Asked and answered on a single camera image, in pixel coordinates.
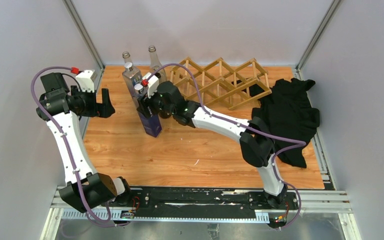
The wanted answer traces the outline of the blue square glass bottle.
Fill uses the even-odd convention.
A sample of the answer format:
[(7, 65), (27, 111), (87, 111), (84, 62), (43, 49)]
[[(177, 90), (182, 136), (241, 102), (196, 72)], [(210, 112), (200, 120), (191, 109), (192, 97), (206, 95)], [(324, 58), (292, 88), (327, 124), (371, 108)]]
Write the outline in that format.
[(132, 62), (126, 62), (124, 67), (125, 70), (123, 71), (122, 76), (135, 105), (135, 108), (137, 109), (139, 107), (139, 103), (137, 100), (138, 94), (135, 92), (135, 85), (141, 82), (142, 74), (141, 71), (136, 66), (134, 66)]

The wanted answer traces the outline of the clear glass bottle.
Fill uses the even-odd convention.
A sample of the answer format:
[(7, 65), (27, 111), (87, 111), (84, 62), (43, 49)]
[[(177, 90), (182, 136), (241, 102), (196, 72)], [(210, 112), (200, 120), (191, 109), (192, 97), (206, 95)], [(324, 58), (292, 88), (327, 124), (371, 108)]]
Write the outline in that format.
[[(162, 66), (162, 64), (158, 58), (157, 49), (154, 45), (150, 45), (148, 47), (148, 52), (149, 52), (149, 56), (150, 56), (150, 70), (152, 72), (155, 72), (156, 70), (158, 70)], [(160, 75), (159, 83), (163, 83), (163, 82), (168, 81), (164, 68), (161, 69), (160, 71), (158, 71), (158, 73)]]

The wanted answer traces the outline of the olive wine bottle silver neck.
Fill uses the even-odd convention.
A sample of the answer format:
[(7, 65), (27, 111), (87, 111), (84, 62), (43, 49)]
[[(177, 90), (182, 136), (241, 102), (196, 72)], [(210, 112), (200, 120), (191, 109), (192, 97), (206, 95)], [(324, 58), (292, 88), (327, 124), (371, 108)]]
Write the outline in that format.
[(158, 111), (158, 115), (159, 117), (161, 117), (162, 119), (168, 119), (172, 116), (172, 113), (171, 112), (166, 112), (164, 110), (159, 110)]

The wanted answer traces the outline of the dark labelled clear bottle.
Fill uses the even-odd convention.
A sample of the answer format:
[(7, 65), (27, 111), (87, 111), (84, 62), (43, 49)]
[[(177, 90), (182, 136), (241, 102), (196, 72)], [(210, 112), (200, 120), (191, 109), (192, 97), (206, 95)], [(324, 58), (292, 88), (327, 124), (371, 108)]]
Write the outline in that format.
[(126, 69), (128, 69), (129, 71), (131, 71), (133, 69), (133, 61), (131, 59), (131, 55), (128, 51), (124, 51), (122, 53), (122, 58), (124, 60), (124, 67)]

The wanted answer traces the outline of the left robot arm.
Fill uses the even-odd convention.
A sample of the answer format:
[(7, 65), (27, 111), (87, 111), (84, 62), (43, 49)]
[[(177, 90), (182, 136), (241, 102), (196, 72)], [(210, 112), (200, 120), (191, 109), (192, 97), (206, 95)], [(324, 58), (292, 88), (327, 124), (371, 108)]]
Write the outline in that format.
[(111, 178), (97, 172), (80, 131), (81, 117), (109, 118), (115, 113), (109, 90), (102, 89), (102, 102), (97, 102), (95, 71), (72, 68), (71, 72), (76, 83), (71, 86), (64, 73), (41, 76), (45, 92), (36, 109), (51, 130), (63, 162), (66, 186), (59, 190), (60, 197), (81, 213), (111, 200), (122, 207), (129, 206), (133, 201), (129, 184), (123, 177)]

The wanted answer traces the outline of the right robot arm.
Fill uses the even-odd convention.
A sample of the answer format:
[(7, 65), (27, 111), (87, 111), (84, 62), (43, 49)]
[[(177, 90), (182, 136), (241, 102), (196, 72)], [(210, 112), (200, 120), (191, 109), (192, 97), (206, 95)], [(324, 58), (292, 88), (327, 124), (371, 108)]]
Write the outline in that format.
[(186, 100), (171, 82), (143, 82), (134, 86), (138, 112), (145, 117), (164, 114), (182, 126), (209, 130), (239, 143), (242, 158), (255, 167), (263, 182), (262, 201), (278, 209), (286, 201), (283, 183), (275, 161), (274, 141), (261, 132), (267, 129), (258, 117), (251, 120), (234, 118)]

